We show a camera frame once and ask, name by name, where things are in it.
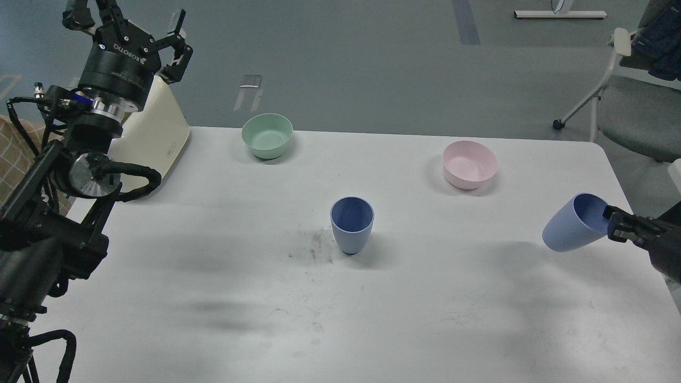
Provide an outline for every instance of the plastic cup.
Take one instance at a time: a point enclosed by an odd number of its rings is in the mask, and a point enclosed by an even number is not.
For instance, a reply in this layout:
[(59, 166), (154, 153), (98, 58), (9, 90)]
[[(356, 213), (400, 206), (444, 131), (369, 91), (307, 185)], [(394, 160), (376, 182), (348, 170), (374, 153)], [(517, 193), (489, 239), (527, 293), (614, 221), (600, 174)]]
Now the plastic cup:
[(607, 234), (607, 203), (592, 195), (578, 194), (551, 218), (541, 238), (554, 251), (570, 251), (588, 245)]
[(344, 197), (331, 208), (331, 226), (338, 247), (346, 254), (357, 254), (367, 242), (374, 224), (374, 209), (359, 197)]
[(262, 159), (274, 159), (291, 146), (294, 126), (281, 114), (260, 114), (248, 120), (241, 129), (241, 138), (251, 153)]

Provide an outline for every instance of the chair leg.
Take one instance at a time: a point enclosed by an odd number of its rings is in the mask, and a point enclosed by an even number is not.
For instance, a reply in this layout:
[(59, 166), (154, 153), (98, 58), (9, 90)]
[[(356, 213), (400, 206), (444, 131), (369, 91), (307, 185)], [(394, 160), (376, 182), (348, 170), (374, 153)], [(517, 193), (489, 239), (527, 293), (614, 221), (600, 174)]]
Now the chair leg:
[(577, 112), (580, 111), (589, 101), (592, 101), (594, 97), (598, 97), (599, 93), (603, 90), (603, 88), (606, 87), (607, 81), (610, 79), (610, 75), (612, 74), (612, 70), (615, 66), (615, 63), (619, 61), (622, 57), (618, 55), (617, 51), (614, 49), (612, 50), (612, 53), (610, 55), (610, 59), (608, 60), (607, 67), (605, 68), (605, 73), (603, 74), (603, 77), (601, 78), (601, 81), (599, 81), (598, 85), (594, 89), (592, 89), (589, 94), (586, 95), (585, 98), (583, 98), (577, 105), (575, 105), (574, 108), (572, 108), (566, 115), (565, 117), (561, 118), (560, 120), (554, 120), (553, 122), (553, 128), (554, 129), (562, 129), (565, 127), (565, 123), (567, 120), (571, 119), (572, 116), (574, 116)]
[(589, 141), (596, 142), (596, 135), (598, 134), (598, 103), (601, 96), (596, 95), (591, 99), (591, 125), (589, 133)]

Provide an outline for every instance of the bowl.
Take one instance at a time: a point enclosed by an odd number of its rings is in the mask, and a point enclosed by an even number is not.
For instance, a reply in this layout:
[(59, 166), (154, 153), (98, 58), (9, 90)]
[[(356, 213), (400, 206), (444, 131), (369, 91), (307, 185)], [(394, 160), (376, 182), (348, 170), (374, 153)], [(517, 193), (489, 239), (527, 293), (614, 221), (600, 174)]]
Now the bowl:
[(442, 154), (443, 173), (459, 189), (477, 189), (494, 176), (496, 157), (485, 145), (474, 141), (451, 143)]
[(241, 138), (251, 153), (262, 159), (273, 159), (286, 153), (291, 146), (294, 126), (281, 114), (260, 114), (248, 120), (241, 129)]

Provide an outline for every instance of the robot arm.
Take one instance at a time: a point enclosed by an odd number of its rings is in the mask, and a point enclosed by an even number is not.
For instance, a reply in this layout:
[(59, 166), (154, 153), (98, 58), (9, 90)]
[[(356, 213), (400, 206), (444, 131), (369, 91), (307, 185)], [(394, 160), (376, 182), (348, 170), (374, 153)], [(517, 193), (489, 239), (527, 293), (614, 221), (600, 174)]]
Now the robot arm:
[(681, 202), (658, 218), (645, 218), (608, 206), (603, 214), (609, 219), (607, 237), (631, 241), (647, 250), (657, 271), (681, 282)]
[[(44, 91), (36, 84), (34, 97), (7, 102), (20, 133), (13, 104), (37, 104), (46, 135), (41, 153), (31, 143), (36, 160), (0, 207), (0, 382), (14, 383), (21, 376), (37, 381), (31, 348), (58, 338), (67, 340), (58, 381), (69, 379), (75, 337), (67, 331), (29, 336), (28, 325), (46, 312), (42, 302), (47, 295), (64, 295), (70, 279), (89, 278), (106, 257), (109, 240), (101, 231), (114, 203), (145, 196), (161, 182), (157, 171), (114, 162), (107, 152), (123, 132), (126, 113), (144, 109), (154, 74), (160, 71), (167, 83), (182, 79), (192, 53), (180, 35), (185, 11), (169, 36), (155, 40), (125, 19), (115, 0), (97, 0), (97, 7), (98, 28), (86, 0), (69, 0), (63, 13), (68, 29), (93, 39), (78, 88)], [(161, 70), (158, 52), (167, 47), (174, 49), (174, 60)], [(50, 132), (63, 139), (47, 143)], [(148, 185), (121, 193), (122, 173), (146, 177)], [(70, 196), (96, 199), (82, 222), (59, 215), (55, 204), (43, 199), (45, 193), (54, 200), (53, 184)]]

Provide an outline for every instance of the chair armrest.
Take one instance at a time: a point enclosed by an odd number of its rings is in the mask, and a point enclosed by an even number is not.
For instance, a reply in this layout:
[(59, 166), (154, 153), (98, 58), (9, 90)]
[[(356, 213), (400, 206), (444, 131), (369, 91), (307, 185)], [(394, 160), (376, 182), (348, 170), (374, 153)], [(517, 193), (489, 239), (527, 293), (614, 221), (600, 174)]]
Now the chair armrest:
[(626, 29), (615, 28), (610, 39), (618, 55), (624, 57), (631, 56), (631, 35)]

